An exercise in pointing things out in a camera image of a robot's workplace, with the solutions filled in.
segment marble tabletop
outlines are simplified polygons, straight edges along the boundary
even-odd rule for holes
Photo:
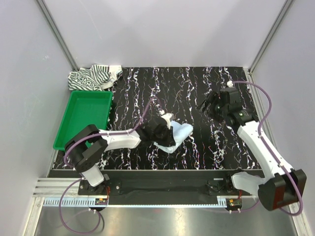
[[[113,105],[108,130],[133,128],[150,97],[157,96],[162,108],[175,115],[175,121],[189,123],[193,134],[177,150],[168,154],[154,145],[105,152],[99,162],[102,170],[182,170],[259,169],[245,143],[231,127],[201,114],[196,107],[210,90],[219,91],[228,80],[246,80],[241,67],[138,67],[124,68],[123,76],[109,90]],[[254,110],[248,86],[239,88],[244,108]],[[153,104],[145,118],[157,115]],[[60,153],[53,169],[67,169]]]

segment striped cloth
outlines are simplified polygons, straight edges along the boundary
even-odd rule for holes
[[[68,76],[70,90],[102,91],[113,86],[121,77],[120,65],[93,65],[90,69],[80,68]]]

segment white wall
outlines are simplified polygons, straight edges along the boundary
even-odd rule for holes
[[[269,116],[280,153],[308,180],[303,200],[315,233],[315,1],[297,0],[254,71],[270,94]]]
[[[285,0],[45,0],[79,66],[250,66]]]
[[[0,1],[0,234],[21,235],[49,168],[70,66],[34,0]]]

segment folded cloth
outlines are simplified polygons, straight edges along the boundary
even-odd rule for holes
[[[90,69],[80,68],[68,76],[70,90],[102,91],[113,86],[121,77],[120,65],[93,65]]]
[[[192,134],[193,127],[190,124],[179,124],[176,121],[171,122],[171,126],[173,127],[173,137],[175,140],[176,145],[171,147],[164,147],[161,145],[158,145],[154,142],[154,145],[157,146],[159,149],[167,152],[167,153],[173,153],[179,145],[183,143],[183,141]]]

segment reflective floor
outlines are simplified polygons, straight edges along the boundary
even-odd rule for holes
[[[253,205],[252,199],[243,208]],[[101,211],[102,224],[95,236],[297,236],[292,218],[279,210],[269,212],[261,204],[244,213],[214,213],[201,208],[107,208]],[[82,208],[64,207],[63,217],[77,231],[89,231],[97,223],[97,215],[85,212],[73,217]],[[36,236],[76,235],[61,226],[57,207],[44,207]]]

